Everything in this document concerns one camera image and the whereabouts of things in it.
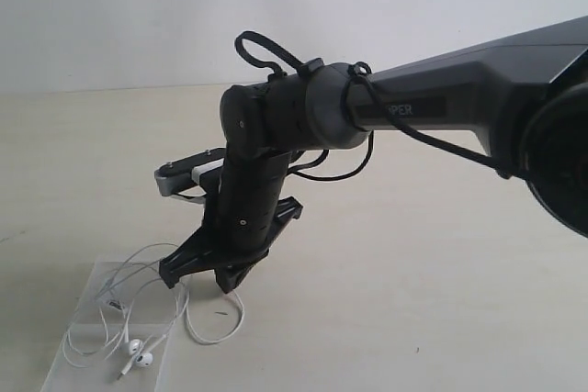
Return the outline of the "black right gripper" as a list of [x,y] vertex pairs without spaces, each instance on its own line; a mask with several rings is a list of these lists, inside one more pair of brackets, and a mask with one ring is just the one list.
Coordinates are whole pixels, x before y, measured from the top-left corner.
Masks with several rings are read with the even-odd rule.
[[158,274],[173,289],[185,275],[210,269],[224,294],[233,292],[267,257],[274,238],[302,205],[293,197],[280,200],[292,154],[266,152],[246,159],[225,155],[220,190],[209,231],[201,227],[174,252],[159,261]]

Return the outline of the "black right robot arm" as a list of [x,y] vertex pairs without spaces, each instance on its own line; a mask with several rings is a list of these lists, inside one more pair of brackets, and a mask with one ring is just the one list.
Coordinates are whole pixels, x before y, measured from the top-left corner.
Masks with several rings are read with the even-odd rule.
[[225,146],[154,174],[163,196],[203,190],[200,227],[159,263],[167,286],[213,271],[221,290],[233,291],[301,214],[295,198],[280,195],[288,176],[308,176],[300,156],[369,145],[379,130],[525,181],[552,217],[586,234],[585,17],[382,72],[364,62],[302,62],[253,31],[234,47],[268,76],[223,93]]

